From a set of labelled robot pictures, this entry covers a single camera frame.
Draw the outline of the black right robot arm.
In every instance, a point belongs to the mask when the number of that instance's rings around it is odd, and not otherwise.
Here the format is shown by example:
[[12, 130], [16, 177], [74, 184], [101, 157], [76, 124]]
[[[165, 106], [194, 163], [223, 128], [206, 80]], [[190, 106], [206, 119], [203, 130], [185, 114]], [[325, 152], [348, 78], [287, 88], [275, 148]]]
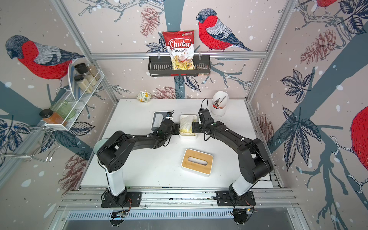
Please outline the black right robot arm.
[[200, 121], [193, 122], [194, 133], [202, 133], [219, 140], [234, 150], [238, 155], [240, 177], [229, 186], [232, 202], [239, 203], [264, 176], [270, 174], [274, 165], [260, 139], [249, 139], [229, 129], [224, 123], [215, 121], [208, 109], [198, 112]]

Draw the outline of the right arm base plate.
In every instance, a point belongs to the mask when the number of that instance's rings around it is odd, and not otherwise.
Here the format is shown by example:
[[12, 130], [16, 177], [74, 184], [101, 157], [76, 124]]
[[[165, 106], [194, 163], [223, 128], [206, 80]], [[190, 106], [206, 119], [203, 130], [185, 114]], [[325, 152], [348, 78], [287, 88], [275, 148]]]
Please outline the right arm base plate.
[[243, 195], [237, 195], [232, 191], [216, 191], [216, 200], [219, 207], [229, 206], [255, 206], [255, 197], [253, 191], [248, 191]]

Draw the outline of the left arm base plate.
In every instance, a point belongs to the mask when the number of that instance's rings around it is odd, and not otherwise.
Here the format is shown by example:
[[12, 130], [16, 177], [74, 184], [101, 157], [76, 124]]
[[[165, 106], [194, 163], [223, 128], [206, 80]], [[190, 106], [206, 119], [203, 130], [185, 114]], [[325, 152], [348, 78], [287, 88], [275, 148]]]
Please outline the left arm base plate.
[[118, 196], [113, 196], [106, 190], [101, 197], [102, 208], [138, 208], [141, 202], [141, 192], [124, 191]]

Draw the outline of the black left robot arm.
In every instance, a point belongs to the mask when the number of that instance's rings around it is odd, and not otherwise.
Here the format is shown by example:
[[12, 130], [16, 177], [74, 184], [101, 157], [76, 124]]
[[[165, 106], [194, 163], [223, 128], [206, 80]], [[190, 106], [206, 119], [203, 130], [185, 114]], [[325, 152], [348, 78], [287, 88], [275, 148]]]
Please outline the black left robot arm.
[[166, 147], [173, 135], [179, 135], [180, 125], [171, 119], [161, 122], [159, 128], [147, 135], [130, 135], [123, 131], [115, 132], [98, 150], [97, 157], [105, 169], [108, 193], [112, 198], [124, 199], [126, 185], [122, 167], [130, 153], [139, 149], [158, 149]]

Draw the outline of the grey tissue box lid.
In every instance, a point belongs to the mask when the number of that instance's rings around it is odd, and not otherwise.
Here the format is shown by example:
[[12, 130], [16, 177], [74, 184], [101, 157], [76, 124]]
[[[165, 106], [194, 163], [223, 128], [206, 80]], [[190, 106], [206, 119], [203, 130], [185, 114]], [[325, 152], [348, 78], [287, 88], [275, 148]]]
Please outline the grey tissue box lid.
[[158, 129], [161, 125], [161, 122], [163, 120], [165, 120], [168, 116], [169, 111], [156, 111], [153, 114], [153, 119], [152, 119], [152, 125], [151, 125], [151, 130], [155, 131], [156, 129]]

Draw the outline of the bamboo tissue box lid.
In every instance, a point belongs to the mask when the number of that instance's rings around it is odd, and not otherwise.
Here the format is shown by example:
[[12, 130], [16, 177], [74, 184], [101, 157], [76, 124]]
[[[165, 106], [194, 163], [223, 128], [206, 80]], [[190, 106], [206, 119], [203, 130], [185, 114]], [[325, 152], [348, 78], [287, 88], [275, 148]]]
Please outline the bamboo tissue box lid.
[[186, 149], [182, 159], [183, 170], [209, 177], [212, 172], [214, 157], [194, 149]]

